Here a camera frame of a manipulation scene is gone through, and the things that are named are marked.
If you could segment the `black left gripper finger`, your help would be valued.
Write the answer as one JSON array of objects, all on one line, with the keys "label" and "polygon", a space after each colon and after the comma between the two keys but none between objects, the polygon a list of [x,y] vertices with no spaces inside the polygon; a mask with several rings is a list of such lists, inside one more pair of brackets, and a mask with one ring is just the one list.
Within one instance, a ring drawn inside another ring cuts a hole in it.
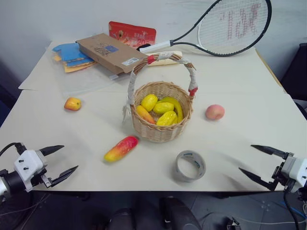
[{"label": "black left gripper finger", "polygon": [[64,147],[64,145],[55,145],[55,146],[49,146],[49,147],[42,148],[39,151],[42,153],[43,156],[48,156],[48,155],[62,149],[63,147]]},{"label": "black left gripper finger", "polygon": [[62,172],[58,178],[54,179],[54,180],[51,180],[51,187],[54,187],[56,186],[57,184],[63,182],[64,180],[66,180],[68,177],[70,177],[70,175],[75,172],[75,170],[78,168],[78,165],[77,166],[74,166],[64,172]]}]

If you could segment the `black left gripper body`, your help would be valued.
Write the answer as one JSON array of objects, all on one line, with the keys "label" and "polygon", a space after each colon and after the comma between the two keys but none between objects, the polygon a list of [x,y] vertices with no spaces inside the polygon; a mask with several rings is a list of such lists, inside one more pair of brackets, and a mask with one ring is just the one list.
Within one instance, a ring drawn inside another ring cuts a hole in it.
[{"label": "black left gripper body", "polygon": [[44,184],[46,188],[49,188],[52,186],[52,181],[50,178],[46,176],[47,170],[44,168],[41,172],[35,174],[31,179],[31,185],[32,187],[35,187],[39,184]]}]

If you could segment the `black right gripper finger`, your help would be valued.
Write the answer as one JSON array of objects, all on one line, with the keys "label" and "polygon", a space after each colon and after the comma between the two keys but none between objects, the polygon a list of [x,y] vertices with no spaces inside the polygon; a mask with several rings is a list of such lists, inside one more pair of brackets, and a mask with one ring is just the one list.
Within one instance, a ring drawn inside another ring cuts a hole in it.
[{"label": "black right gripper finger", "polygon": [[251,145],[252,147],[256,148],[259,151],[262,151],[264,153],[267,153],[269,155],[276,155],[279,156],[283,159],[286,159],[288,157],[288,153],[272,148],[272,147],[268,147],[268,146],[261,146],[261,145]]},{"label": "black right gripper finger", "polygon": [[275,188],[277,187],[277,180],[274,180],[273,182],[265,182],[264,180],[261,179],[261,177],[255,175],[252,172],[249,172],[247,170],[244,170],[242,168],[239,168],[239,170],[246,175],[249,179],[251,179],[252,181],[262,185],[263,187],[266,187],[267,189],[269,189],[270,191],[274,191]]}]

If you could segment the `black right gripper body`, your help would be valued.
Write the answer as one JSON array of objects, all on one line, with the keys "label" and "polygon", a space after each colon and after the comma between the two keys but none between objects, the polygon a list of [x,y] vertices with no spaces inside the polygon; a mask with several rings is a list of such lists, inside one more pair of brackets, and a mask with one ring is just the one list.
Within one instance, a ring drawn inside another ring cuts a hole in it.
[{"label": "black right gripper body", "polygon": [[295,157],[289,152],[273,152],[273,155],[281,157],[284,162],[278,166],[272,178],[284,186],[285,190],[295,193]]}]

